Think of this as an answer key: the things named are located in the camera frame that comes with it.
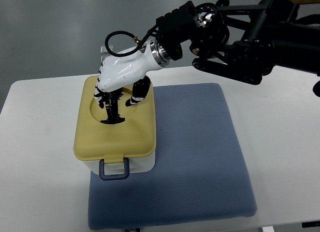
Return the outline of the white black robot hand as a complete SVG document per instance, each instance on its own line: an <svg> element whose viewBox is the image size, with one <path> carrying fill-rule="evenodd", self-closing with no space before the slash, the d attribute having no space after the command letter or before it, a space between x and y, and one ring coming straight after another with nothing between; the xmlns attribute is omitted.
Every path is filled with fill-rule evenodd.
<svg viewBox="0 0 320 232"><path fill-rule="evenodd" d="M156 40L146 42L145 51L125 57L106 57L99 68L95 85L94 99L103 108L103 96L124 86L131 85L144 78L148 71L159 70L161 66L155 60Z"/></svg>

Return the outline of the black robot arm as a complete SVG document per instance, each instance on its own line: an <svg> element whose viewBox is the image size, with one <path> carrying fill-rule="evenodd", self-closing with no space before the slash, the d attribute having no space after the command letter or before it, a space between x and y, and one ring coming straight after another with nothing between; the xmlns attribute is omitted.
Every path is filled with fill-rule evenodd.
<svg viewBox="0 0 320 232"><path fill-rule="evenodd" d="M320 17L298 17L293 0L261 0L231 6L229 0L181 7L157 18L151 34L171 60L190 41L200 71L258 85L275 66L320 72Z"/></svg>

